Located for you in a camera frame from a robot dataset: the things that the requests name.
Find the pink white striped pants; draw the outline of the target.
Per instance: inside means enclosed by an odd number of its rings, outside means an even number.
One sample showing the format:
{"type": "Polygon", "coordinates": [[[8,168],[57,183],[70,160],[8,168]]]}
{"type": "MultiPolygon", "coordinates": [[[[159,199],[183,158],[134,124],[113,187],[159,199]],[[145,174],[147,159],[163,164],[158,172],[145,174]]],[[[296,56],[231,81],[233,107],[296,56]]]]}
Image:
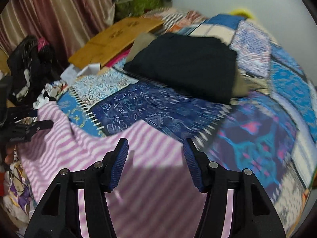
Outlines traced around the pink white striped pants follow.
{"type": "Polygon", "coordinates": [[[50,130],[18,145],[18,156],[37,202],[60,170],[86,170],[127,140],[109,172],[106,202],[117,237],[194,237],[206,195],[194,186],[181,142],[143,120],[104,138],[69,121],[57,103],[39,109],[50,130]]]}

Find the black bag with pink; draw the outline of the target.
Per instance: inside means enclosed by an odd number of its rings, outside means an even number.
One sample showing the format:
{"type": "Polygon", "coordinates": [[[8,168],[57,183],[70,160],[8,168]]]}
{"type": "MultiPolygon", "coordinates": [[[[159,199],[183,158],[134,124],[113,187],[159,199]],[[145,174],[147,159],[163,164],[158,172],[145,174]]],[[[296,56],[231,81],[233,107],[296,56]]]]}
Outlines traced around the black bag with pink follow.
{"type": "Polygon", "coordinates": [[[53,46],[33,35],[23,39],[7,64],[13,77],[9,101],[15,106],[32,105],[45,85],[59,80],[64,71],[53,46]]]}

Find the blue patchwork bedspread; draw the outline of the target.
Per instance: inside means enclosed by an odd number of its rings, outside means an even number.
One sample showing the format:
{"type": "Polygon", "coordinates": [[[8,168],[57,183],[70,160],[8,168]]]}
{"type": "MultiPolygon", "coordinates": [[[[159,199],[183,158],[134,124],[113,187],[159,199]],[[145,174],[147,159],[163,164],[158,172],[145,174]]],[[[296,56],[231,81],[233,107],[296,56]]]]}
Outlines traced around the blue patchwork bedspread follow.
{"type": "Polygon", "coordinates": [[[249,93],[230,104],[180,95],[123,70],[127,53],[98,76],[79,78],[58,100],[89,134],[110,136],[138,120],[178,140],[187,138],[231,170],[251,167],[266,188],[287,237],[300,226],[316,180],[316,89],[301,66],[252,19],[157,9],[161,33],[215,37],[237,52],[249,93]]]}

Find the brown cardboard box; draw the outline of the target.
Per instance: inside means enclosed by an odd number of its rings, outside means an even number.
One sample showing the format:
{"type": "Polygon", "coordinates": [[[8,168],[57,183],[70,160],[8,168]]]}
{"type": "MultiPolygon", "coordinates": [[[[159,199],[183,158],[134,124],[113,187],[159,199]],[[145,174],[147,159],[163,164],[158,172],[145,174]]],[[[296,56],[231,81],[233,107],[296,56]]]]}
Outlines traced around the brown cardboard box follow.
{"type": "Polygon", "coordinates": [[[139,34],[153,33],[162,27],[163,21],[155,18],[124,18],[91,38],[68,62],[79,69],[91,63],[104,66],[133,44],[139,34]]]}

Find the striped brown curtain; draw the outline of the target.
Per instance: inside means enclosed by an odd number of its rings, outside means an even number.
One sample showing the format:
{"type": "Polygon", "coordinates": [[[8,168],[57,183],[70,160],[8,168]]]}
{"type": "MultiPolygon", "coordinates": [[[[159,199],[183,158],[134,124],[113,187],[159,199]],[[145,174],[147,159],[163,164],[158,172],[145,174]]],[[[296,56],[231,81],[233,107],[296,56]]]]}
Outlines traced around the striped brown curtain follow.
{"type": "Polygon", "coordinates": [[[27,35],[45,38],[68,58],[113,24],[112,0],[9,0],[1,12],[1,49],[10,55],[27,35]]]}

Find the black folded garment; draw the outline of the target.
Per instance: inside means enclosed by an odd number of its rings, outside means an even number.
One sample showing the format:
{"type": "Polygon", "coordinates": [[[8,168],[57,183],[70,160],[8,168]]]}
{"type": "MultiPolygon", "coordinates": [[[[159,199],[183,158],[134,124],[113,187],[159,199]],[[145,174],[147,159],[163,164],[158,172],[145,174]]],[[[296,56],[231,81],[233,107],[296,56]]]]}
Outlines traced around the black folded garment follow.
{"type": "Polygon", "coordinates": [[[236,72],[236,51],[214,37],[167,33],[152,41],[124,71],[195,98],[228,104],[236,72]]]}

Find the yellow pillow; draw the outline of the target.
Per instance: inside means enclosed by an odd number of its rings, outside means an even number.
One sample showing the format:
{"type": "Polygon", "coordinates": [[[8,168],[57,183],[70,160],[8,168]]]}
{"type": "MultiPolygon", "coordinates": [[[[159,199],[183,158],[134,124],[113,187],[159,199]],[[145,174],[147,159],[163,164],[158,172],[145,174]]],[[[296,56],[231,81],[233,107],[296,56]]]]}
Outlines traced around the yellow pillow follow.
{"type": "Polygon", "coordinates": [[[253,20],[256,19],[256,17],[254,16],[253,13],[251,13],[249,10],[243,9],[243,8],[234,9],[234,10],[230,11],[229,14],[231,14],[233,16],[241,16],[241,17],[244,17],[247,19],[253,19],[253,20]]]}

